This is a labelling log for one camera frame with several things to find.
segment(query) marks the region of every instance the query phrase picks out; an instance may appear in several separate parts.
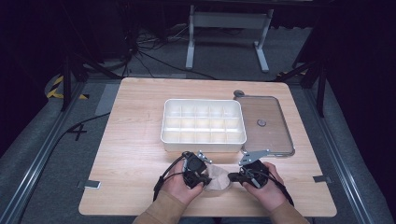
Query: person's right hand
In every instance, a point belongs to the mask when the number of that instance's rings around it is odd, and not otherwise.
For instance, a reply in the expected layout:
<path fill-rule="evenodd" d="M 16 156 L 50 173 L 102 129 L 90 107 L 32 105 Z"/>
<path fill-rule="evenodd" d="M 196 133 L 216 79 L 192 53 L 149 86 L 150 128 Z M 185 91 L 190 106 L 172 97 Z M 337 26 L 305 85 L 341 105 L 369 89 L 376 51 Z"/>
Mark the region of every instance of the person's right hand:
<path fill-rule="evenodd" d="M 276 167 L 270 162 L 264 162 L 263 164 L 268 167 L 269 172 L 273 174 L 276 180 L 283 184 L 283 179 L 277 173 Z M 285 195 L 276 186 L 274 181 L 270 179 L 268 179 L 268 183 L 261 189 L 256 189 L 254 186 L 250 185 L 247 182 L 244 182 L 242 186 L 244 186 L 244 188 L 249 193 L 255 196 L 260 201 L 262 206 L 270 213 L 287 200 Z"/>

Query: wooden tabletop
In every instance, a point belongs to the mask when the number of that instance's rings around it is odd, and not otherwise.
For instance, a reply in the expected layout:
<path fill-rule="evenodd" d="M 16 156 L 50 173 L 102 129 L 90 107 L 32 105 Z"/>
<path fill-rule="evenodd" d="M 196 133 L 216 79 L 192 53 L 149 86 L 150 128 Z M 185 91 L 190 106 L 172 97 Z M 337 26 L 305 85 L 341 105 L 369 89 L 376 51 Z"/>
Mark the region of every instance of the wooden tabletop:
<path fill-rule="evenodd" d="M 164 103 L 168 99 L 230 100 L 233 92 L 274 96 L 280 103 L 295 154 L 262 158 L 276 165 L 295 207 L 305 217 L 333 217 L 336 208 L 322 175 L 289 87 L 284 83 L 161 78 L 125 78 L 117 94 L 89 179 L 99 189 L 85 189 L 83 215 L 137 216 L 152 203 L 160 175 L 181 155 L 167 152 L 161 141 Z M 206 153 L 213 164 L 238 172 L 240 152 Z M 184 216 L 266 216 L 260 204 L 239 183 L 225 191 L 204 191 Z"/>

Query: sleeve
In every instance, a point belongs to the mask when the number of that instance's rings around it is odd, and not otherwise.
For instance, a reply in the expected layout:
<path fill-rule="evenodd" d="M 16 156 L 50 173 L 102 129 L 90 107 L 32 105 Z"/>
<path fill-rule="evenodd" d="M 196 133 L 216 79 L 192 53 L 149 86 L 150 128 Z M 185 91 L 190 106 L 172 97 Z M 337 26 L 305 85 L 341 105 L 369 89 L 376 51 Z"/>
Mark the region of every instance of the sleeve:
<path fill-rule="evenodd" d="M 270 218 L 273 224 L 309 224 L 306 220 L 288 201 L 282 203 L 271 214 Z"/>
<path fill-rule="evenodd" d="M 178 223 L 187 205 L 171 194 L 160 190 L 157 200 L 138 216 L 133 224 L 174 224 Z"/>

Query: black tape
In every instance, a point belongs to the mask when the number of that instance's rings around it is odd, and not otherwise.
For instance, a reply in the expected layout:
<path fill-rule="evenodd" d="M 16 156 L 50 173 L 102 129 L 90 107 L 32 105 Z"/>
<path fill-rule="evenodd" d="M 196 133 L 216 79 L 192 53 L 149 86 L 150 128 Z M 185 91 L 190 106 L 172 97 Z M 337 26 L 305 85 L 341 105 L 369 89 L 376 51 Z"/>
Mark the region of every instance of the black tape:
<path fill-rule="evenodd" d="M 332 180 L 326 175 L 317 175 L 317 176 L 313 176 L 313 177 L 314 177 L 315 183 L 318 183 L 318 182 L 326 182 L 327 184 L 332 183 Z"/>

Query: metal stand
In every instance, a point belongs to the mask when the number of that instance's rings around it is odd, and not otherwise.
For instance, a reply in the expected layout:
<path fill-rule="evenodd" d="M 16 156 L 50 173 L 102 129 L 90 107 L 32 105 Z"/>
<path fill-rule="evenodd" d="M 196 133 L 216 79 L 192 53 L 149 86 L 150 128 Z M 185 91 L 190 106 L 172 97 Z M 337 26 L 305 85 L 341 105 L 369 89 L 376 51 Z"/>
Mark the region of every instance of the metal stand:
<path fill-rule="evenodd" d="M 186 68 L 192 69 L 194 59 L 194 28 L 195 27 L 223 27 L 223 28 L 242 28 L 242 29 L 261 29 L 262 35 L 259 41 L 254 42 L 254 47 L 260 66 L 264 73 L 269 71 L 265 60 L 262 46 L 267 36 L 268 28 L 271 23 L 273 10 L 268 10 L 267 14 L 246 14 L 246 13 L 221 13 L 221 12 L 196 12 L 194 6 L 190 6 L 189 23 L 189 46 L 187 50 Z"/>

